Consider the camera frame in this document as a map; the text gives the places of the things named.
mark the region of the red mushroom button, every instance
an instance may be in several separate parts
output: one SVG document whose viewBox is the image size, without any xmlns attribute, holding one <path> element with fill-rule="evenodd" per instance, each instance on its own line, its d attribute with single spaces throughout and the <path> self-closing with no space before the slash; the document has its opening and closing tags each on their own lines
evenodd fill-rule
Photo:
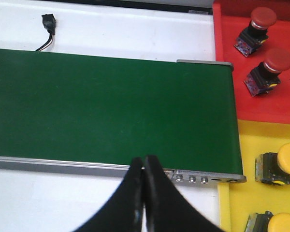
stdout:
<svg viewBox="0 0 290 232">
<path fill-rule="evenodd" d="M 273 10 L 267 7 L 257 7 L 251 12 L 251 20 L 259 27 L 268 28 L 273 25 L 277 16 Z"/>
<path fill-rule="evenodd" d="M 264 63 L 274 71 L 290 68 L 290 53 L 282 48 L 272 48 L 265 53 Z"/>
</svg>

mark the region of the black connector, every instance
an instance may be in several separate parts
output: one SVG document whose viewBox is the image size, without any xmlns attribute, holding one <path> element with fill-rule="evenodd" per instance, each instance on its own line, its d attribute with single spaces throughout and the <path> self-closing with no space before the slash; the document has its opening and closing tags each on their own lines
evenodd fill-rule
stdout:
<svg viewBox="0 0 290 232">
<path fill-rule="evenodd" d="M 42 23 L 48 33 L 55 35 L 56 20 L 53 14 L 42 15 Z"/>
</svg>

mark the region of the white surface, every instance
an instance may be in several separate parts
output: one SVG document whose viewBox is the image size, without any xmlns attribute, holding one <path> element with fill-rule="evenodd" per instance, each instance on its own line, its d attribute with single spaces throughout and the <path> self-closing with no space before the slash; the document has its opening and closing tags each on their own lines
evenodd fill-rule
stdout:
<svg viewBox="0 0 290 232">
<path fill-rule="evenodd" d="M 0 1 L 0 48 L 41 46 L 48 38 L 42 14 L 57 19 L 55 43 L 47 51 L 163 61 L 215 58 L 209 15 L 33 0 Z M 103 205 L 120 181 L 0 170 L 0 232 L 72 231 Z M 177 187 L 219 224 L 217 188 Z"/>
</svg>

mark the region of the wire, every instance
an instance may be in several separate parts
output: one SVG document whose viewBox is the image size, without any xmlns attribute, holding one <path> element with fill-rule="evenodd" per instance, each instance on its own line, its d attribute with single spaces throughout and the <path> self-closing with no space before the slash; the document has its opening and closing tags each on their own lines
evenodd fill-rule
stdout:
<svg viewBox="0 0 290 232">
<path fill-rule="evenodd" d="M 53 42 L 53 34 L 49 33 L 49 38 L 46 41 L 46 43 L 44 43 L 41 47 L 39 47 L 36 51 L 43 51 L 44 49 L 46 49 L 52 42 Z"/>
</svg>

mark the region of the metal bolt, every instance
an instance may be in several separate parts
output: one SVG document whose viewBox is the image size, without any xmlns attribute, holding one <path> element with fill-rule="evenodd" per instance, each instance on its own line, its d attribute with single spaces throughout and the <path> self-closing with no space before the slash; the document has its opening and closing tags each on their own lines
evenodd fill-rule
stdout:
<svg viewBox="0 0 290 232">
<path fill-rule="evenodd" d="M 183 181 L 183 175 L 177 175 L 177 176 L 176 176 L 176 181 L 177 181 L 177 182 L 181 182 L 181 181 Z"/>
<path fill-rule="evenodd" d="M 190 183 L 195 183 L 196 182 L 195 176 L 189 176 L 189 182 Z"/>
<path fill-rule="evenodd" d="M 201 178 L 201 183 L 202 183 L 202 184 L 207 184 L 207 183 L 208 183 L 208 179 L 207 179 L 207 177 L 202 177 L 202 178 Z"/>
</svg>

